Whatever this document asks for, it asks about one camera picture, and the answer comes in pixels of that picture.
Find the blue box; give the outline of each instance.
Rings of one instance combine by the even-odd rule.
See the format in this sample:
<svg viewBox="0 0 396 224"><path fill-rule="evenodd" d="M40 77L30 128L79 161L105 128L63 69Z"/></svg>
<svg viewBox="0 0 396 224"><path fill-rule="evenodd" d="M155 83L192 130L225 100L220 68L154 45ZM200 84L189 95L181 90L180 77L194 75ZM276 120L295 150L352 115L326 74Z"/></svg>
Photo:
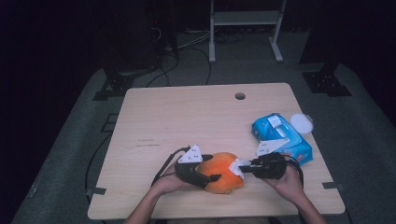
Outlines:
<svg viewBox="0 0 396 224"><path fill-rule="evenodd" d="M312 147L278 113L257 119L252 124L251 131L259 141L289 138L289 142L275 150L275 152L289 154L300 165L314 159L312 156Z"/></svg>

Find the forearm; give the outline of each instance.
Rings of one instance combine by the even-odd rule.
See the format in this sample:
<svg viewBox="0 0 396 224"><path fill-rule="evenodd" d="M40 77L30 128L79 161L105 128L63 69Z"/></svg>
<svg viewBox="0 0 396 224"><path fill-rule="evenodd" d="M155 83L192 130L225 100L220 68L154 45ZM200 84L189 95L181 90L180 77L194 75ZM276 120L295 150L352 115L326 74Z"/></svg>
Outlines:
<svg viewBox="0 0 396 224"><path fill-rule="evenodd" d="M304 198L294 204L303 216L307 224L326 224L327 221L323 215L320 214L318 209L309 201L308 198Z"/></svg>
<svg viewBox="0 0 396 224"><path fill-rule="evenodd" d="M136 209L125 220L124 224L148 223L154 211L155 204L161 196L162 194L160 192L150 189L137 205Z"/></svg>

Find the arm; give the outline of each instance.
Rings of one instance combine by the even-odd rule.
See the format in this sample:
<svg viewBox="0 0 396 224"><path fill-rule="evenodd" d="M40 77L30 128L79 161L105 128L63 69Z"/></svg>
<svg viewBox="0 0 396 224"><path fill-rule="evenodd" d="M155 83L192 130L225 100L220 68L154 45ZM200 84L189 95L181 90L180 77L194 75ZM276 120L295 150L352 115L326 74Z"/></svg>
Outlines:
<svg viewBox="0 0 396 224"><path fill-rule="evenodd" d="M298 172L291 165L286 168L285 174L279 180L263 179L276 190L276 192L284 199L293 203L306 223L308 224L325 224L327 221L319 213L318 209L309 201L303 186L300 182Z"/></svg>
<svg viewBox="0 0 396 224"><path fill-rule="evenodd" d="M161 196L187 186L190 186L190 184L183 182L175 175L175 164L173 163L163 173L163 177L158 179L148 190L131 215L127 217L124 224L148 223L155 204Z"/></svg>

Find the hand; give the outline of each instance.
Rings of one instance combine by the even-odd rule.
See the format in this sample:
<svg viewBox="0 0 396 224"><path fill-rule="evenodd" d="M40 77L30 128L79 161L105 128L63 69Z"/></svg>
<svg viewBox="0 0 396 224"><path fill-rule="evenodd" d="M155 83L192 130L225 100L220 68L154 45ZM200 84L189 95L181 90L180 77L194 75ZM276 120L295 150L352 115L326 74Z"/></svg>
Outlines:
<svg viewBox="0 0 396 224"><path fill-rule="evenodd" d="M262 179L276 190L284 199L296 204L301 199L306 199L303 185L300 182L298 171L291 165L287 165L285 174L279 179Z"/></svg>
<svg viewBox="0 0 396 224"><path fill-rule="evenodd" d="M175 163L172 163L165 170L165 172L163 172L162 177L160 177L151 188L158 190L161 194L166 194L174 192L181 188L192 186L191 184L179 179L175 171Z"/></svg>

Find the table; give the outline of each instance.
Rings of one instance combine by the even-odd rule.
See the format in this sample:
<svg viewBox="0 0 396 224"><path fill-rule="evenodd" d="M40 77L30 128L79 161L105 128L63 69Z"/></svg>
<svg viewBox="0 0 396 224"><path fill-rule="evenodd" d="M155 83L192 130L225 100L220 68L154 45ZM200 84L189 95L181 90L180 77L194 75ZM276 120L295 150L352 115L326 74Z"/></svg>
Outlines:
<svg viewBox="0 0 396 224"><path fill-rule="evenodd" d="M240 95L246 98L238 100ZM168 156L197 144L203 154L232 152L252 160L259 142L250 132L255 119L273 112L285 119L302 112L287 83L238 84L130 89L122 104L88 216L126 218L147 192ZM344 203L332 182L318 145L310 133L304 138L314 160L302 166L304 188L321 214L341 214ZM153 218L265 217L297 214L296 208L252 174L245 186L230 194L199 188L161 197Z"/></svg>
<svg viewBox="0 0 396 224"><path fill-rule="evenodd" d="M209 61L216 61L215 49L215 26L221 25L264 25L274 24L276 26L274 36L269 37L270 45L278 63L283 63L283 57L277 46L277 37L282 24L287 0L282 0L279 10L266 11L216 11L214 1L210 1L210 39L209 39Z"/></svg>

